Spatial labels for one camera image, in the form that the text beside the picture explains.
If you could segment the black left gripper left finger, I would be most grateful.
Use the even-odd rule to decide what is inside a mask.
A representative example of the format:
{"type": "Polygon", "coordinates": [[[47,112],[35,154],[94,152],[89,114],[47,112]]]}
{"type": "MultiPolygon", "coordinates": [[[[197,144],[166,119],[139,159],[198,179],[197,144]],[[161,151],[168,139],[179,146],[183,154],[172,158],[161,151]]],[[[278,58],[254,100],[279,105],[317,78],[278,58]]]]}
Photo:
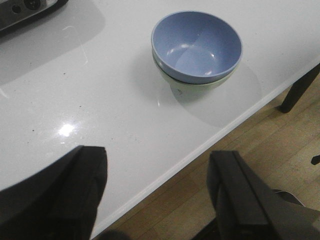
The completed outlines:
{"type": "Polygon", "coordinates": [[[0,192],[2,240],[88,240],[107,183],[104,147],[77,146],[0,192]]]}

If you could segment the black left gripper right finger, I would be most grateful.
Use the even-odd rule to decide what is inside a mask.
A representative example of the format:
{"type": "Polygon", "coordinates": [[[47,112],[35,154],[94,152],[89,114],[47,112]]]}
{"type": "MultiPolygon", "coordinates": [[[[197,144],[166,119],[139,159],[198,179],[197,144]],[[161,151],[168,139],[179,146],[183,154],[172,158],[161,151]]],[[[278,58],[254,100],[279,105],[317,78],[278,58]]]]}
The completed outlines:
{"type": "Polygon", "coordinates": [[[320,231],[269,188],[237,151],[212,151],[208,191],[223,240],[318,240],[320,231]]]}

